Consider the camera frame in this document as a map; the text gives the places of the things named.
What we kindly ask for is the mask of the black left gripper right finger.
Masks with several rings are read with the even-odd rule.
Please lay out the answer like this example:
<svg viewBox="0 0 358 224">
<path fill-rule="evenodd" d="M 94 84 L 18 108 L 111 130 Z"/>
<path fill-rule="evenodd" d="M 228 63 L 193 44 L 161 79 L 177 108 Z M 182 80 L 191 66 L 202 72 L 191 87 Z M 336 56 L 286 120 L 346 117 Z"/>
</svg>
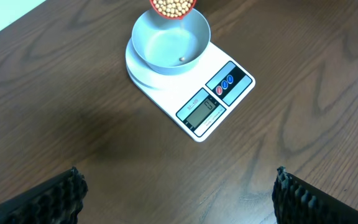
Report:
<svg viewBox="0 0 358 224">
<path fill-rule="evenodd" d="M 278 224 L 358 224 L 358 211 L 288 173 L 277 169 L 272 192 Z"/>
</svg>

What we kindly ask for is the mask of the red measuring scoop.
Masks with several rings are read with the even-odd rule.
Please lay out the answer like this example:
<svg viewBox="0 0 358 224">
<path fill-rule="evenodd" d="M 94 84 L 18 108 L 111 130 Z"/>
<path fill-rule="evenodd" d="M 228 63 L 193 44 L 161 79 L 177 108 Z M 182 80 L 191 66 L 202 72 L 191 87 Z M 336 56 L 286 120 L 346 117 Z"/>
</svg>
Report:
<svg viewBox="0 0 358 224">
<path fill-rule="evenodd" d="M 181 20 L 194 8 L 197 0 L 149 0 L 152 9 L 166 19 Z"/>
</svg>

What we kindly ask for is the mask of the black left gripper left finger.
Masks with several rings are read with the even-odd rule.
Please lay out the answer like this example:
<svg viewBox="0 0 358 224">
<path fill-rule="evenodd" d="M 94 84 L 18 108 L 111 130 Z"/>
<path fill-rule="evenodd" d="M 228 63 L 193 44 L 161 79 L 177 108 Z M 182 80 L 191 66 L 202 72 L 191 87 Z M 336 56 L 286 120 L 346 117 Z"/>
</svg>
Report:
<svg viewBox="0 0 358 224">
<path fill-rule="evenodd" d="M 0 204 L 0 224 L 74 224 L 88 192 L 76 167 Z"/>
</svg>

